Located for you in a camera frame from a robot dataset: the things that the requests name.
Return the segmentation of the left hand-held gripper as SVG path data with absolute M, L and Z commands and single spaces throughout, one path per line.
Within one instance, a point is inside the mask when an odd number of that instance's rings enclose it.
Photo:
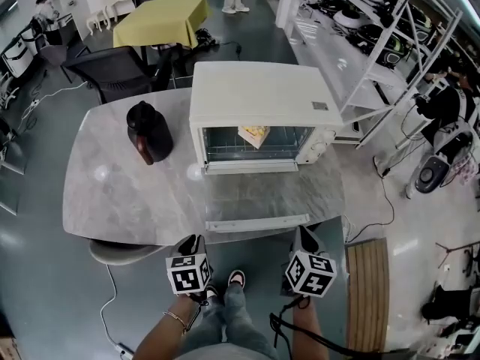
M 176 246 L 180 256 L 166 258 L 166 272 L 175 295 L 201 293 L 211 279 L 203 235 L 192 234 Z

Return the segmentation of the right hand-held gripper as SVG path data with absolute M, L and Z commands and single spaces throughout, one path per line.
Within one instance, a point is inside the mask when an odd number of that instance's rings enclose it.
M 336 277 L 337 263 L 329 257 L 324 243 L 307 227 L 295 229 L 289 252 L 289 262 L 282 265 L 282 296 L 311 296 L 323 298 Z

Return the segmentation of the white oven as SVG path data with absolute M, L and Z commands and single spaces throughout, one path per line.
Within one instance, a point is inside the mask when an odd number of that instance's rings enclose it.
M 201 61 L 193 73 L 189 124 L 205 186 L 206 168 L 211 164 L 290 162 L 301 171 L 301 198 L 312 213 L 308 223 L 342 213 L 343 185 L 331 147 L 334 133 L 342 128 L 342 118 L 315 67 Z M 269 126 L 263 144 L 296 144 L 301 149 L 294 159 L 209 160 L 209 146 L 248 143 L 238 135 L 239 126 Z

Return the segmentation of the person's left forearm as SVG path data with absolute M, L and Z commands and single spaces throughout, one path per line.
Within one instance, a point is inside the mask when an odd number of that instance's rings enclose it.
M 198 304 L 187 295 L 178 296 L 157 325 L 144 337 L 133 360 L 173 360 Z

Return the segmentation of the person's right forearm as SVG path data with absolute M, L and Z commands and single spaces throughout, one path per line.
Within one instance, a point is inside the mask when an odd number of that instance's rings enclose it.
M 298 297 L 299 303 L 293 308 L 292 323 L 301 329 L 320 335 L 320 324 L 317 312 L 312 301 L 305 297 Z M 323 360 L 327 355 L 326 349 L 314 339 L 301 331 L 293 332 L 294 360 Z

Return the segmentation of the metal oven rack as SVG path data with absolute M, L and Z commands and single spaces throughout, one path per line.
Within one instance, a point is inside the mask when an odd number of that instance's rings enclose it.
M 219 145 L 206 148 L 210 161 L 230 160 L 262 160 L 262 159 L 294 159 L 301 145 L 268 145 L 255 148 L 247 142 L 237 145 Z

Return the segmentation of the person's left leg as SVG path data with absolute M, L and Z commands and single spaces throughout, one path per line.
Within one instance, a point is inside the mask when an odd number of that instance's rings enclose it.
M 184 336 L 181 354 L 223 342 L 224 304 L 220 297 L 207 301 L 208 305 L 201 313 L 199 324 Z

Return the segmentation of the person's right leg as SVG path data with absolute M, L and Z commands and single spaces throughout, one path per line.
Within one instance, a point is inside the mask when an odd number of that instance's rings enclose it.
M 269 360 L 278 360 L 276 350 L 266 336 L 252 323 L 246 308 L 242 285 L 233 281 L 224 294 L 226 339 L 229 343 L 259 353 Z

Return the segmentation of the person's grey shirt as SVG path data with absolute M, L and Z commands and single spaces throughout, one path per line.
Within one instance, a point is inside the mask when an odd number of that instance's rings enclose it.
M 271 360 L 268 356 L 231 343 L 204 346 L 186 352 L 174 360 Z

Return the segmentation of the yellow cake slice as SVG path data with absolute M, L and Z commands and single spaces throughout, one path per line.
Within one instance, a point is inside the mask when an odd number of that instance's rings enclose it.
M 239 126 L 238 135 L 255 149 L 259 149 L 269 135 L 269 126 Z

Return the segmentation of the black tripod stand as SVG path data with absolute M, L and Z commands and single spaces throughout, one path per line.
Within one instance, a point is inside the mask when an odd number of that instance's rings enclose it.
M 436 242 L 435 245 L 445 251 L 445 256 L 438 265 L 438 269 L 444 265 L 449 255 L 456 251 L 463 251 L 467 255 L 466 267 L 462 270 L 462 273 L 465 274 L 467 278 L 473 273 L 474 265 L 478 266 L 480 264 L 480 241 L 474 241 L 458 247 L 446 247 L 438 242 Z

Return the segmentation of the black mesh chair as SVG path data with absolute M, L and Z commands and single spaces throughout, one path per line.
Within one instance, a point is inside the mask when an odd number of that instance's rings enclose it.
M 147 64 L 131 46 L 102 49 L 68 59 L 63 67 L 88 82 L 100 104 L 164 91 L 172 73 L 172 51 L 160 54 L 155 64 Z

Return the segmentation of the white metal shelf rack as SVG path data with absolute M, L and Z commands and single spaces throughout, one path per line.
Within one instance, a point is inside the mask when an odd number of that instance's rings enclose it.
M 463 11 L 445 0 L 397 0 L 394 19 L 380 36 L 373 52 L 363 54 L 332 29 L 333 21 L 304 6 L 305 0 L 280 0 L 277 25 L 293 42 L 302 64 L 319 69 L 342 118 L 342 128 L 333 135 L 337 144 L 366 145 L 405 110 L 418 94 L 427 94 L 424 78 L 441 53 L 454 41 Z M 416 51 L 389 69 L 376 63 L 380 51 L 395 30 L 401 12 L 410 3 L 434 24 L 434 35 L 424 62 Z

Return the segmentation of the table with yellow cloth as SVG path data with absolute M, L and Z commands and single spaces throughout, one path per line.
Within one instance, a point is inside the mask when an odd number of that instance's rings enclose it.
M 144 47 L 181 44 L 198 46 L 196 31 L 209 16 L 207 0 L 143 2 L 113 29 L 113 46 Z

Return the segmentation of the white console table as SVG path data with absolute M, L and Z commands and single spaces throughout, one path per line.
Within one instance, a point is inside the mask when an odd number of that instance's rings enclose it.
M 95 29 L 102 32 L 102 26 L 105 26 L 106 29 L 110 30 L 112 26 L 111 21 L 114 23 L 118 22 L 119 15 L 116 10 L 116 4 L 126 1 L 127 0 L 101 0 L 100 10 L 92 13 L 85 21 L 90 35 L 94 34 Z

